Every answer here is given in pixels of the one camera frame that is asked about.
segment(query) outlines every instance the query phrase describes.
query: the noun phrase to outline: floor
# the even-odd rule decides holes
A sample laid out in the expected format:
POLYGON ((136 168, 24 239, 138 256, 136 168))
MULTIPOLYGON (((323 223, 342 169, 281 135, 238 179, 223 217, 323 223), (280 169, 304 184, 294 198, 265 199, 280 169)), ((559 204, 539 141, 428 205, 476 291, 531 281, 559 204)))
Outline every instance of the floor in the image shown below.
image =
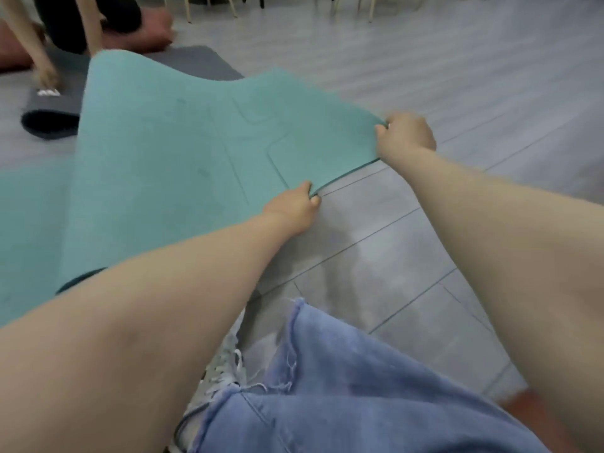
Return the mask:
MULTIPOLYGON (((245 75, 280 66, 376 113, 416 110, 442 155, 604 204, 604 0, 426 0, 399 14, 381 0, 372 24, 368 0, 335 16, 330 0, 257 2, 238 1, 238 19, 192 6, 188 25, 170 0, 176 45, 207 44, 245 75)), ((20 128, 29 79, 0 76, 2 167, 74 149, 20 128)), ((489 397, 524 386, 402 178, 377 162, 321 195, 316 225, 262 276, 249 307, 261 328, 302 296, 489 397)))

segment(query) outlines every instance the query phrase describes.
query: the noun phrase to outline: shoe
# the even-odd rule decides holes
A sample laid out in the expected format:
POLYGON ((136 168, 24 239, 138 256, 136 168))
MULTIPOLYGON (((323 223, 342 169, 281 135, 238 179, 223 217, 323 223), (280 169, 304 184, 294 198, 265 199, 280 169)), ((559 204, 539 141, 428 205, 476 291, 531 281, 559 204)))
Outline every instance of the shoe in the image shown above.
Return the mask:
POLYGON ((228 387, 248 384, 241 351, 237 349, 237 332, 243 322, 245 309, 222 341, 222 345, 205 369, 205 376, 189 402, 184 416, 168 446, 170 453, 187 453, 197 437, 205 409, 228 387))

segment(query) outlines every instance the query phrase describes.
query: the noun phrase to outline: left hand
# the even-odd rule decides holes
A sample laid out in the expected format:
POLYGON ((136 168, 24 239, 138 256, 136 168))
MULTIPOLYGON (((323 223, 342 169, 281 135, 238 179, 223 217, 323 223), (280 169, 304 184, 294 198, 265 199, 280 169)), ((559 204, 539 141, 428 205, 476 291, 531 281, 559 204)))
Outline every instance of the left hand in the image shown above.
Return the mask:
POLYGON ((262 214, 277 215, 285 219, 291 234, 306 232, 315 220, 316 212, 321 205, 321 197, 308 197, 310 181, 304 181, 296 189, 289 189, 268 202, 262 214))

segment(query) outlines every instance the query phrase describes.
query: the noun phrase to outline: blue denim jeans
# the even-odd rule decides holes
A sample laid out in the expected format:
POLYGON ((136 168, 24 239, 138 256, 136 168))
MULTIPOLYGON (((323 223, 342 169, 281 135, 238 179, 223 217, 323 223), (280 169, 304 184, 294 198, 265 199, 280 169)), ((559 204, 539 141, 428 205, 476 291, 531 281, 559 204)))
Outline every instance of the blue denim jeans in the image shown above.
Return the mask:
POLYGON ((518 421, 298 300, 263 385, 227 389, 195 453, 546 453, 518 421))

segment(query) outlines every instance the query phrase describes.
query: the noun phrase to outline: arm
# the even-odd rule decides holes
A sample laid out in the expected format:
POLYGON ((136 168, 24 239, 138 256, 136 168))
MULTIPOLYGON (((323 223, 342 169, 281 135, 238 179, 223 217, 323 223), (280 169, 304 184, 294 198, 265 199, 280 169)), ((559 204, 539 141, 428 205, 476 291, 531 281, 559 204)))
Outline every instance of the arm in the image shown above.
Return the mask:
POLYGON ((523 375, 582 443, 604 449, 604 208, 461 167, 423 118, 376 127, 523 375))
POLYGON ((1 329, 0 450, 162 451, 260 274, 312 224, 309 189, 105 270, 1 329))
POLYGON ((96 0, 75 0, 81 16, 81 22, 86 34, 88 52, 94 57, 103 49, 103 29, 101 13, 96 0))
POLYGON ((58 88, 59 75, 50 62, 21 0, 0 0, 0 4, 6 12, 8 25, 36 66, 40 86, 44 89, 58 88))

